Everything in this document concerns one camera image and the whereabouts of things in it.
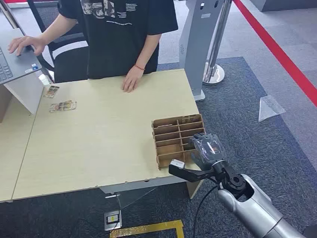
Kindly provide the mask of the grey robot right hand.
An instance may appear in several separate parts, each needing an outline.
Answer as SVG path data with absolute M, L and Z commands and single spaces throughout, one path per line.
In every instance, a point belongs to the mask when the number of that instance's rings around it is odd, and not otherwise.
M 189 144 L 196 150 L 191 154 L 192 161 L 202 171 L 210 170 L 214 164 L 224 160 L 226 156 L 220 140 L 213 133 L 196 133 L 189 139 Z

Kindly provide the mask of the person's left hand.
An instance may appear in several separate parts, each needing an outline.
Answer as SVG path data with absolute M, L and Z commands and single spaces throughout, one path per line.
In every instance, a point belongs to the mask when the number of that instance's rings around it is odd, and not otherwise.
M 130 93 L 137 88 L 138 81 L 143 75 L 144 69 L 137 65 L 133 66 L 122 82 L 122 90 Z

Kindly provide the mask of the person's right hand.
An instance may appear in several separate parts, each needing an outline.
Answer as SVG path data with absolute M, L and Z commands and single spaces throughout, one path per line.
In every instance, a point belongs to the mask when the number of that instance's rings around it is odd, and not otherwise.
M 35 56 L 42 54 L 47 42 L 42 37 L 23 36 L 13 39 L 8 47 L 9 53 L 20 56 L 24 47 L 31 46 Z

